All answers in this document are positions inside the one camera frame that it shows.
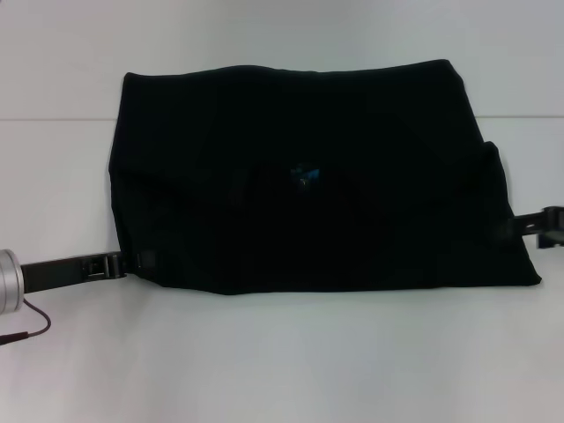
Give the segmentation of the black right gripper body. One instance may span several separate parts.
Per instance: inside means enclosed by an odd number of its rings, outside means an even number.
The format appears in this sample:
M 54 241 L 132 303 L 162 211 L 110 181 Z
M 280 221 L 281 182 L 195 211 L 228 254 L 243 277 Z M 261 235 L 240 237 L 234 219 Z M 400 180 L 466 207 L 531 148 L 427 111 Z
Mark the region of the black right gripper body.
M 549 206 L 521 220 L 523 236 L 535 235 L 538 249 L 564 247 L 564 206 Z

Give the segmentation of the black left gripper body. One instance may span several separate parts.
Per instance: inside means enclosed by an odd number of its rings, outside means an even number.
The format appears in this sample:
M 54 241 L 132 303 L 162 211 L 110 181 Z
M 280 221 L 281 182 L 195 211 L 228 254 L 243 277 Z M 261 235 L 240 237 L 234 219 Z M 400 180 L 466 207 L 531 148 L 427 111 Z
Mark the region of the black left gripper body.
M 121 252 L 76 256 L 21 266 L 25 293 L 36 293 L 83 283 L 124 278 L 126 262 Z

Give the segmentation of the black shirt with FREE print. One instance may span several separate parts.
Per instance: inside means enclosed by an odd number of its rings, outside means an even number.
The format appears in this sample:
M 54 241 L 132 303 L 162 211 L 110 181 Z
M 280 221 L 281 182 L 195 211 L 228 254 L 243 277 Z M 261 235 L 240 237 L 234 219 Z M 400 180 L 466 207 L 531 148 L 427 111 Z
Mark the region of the black shirt with FREE print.
M 227 295 L 535 286 L 498 148 L 447 60 L 125 75 L 109 160 L 120 248 Z

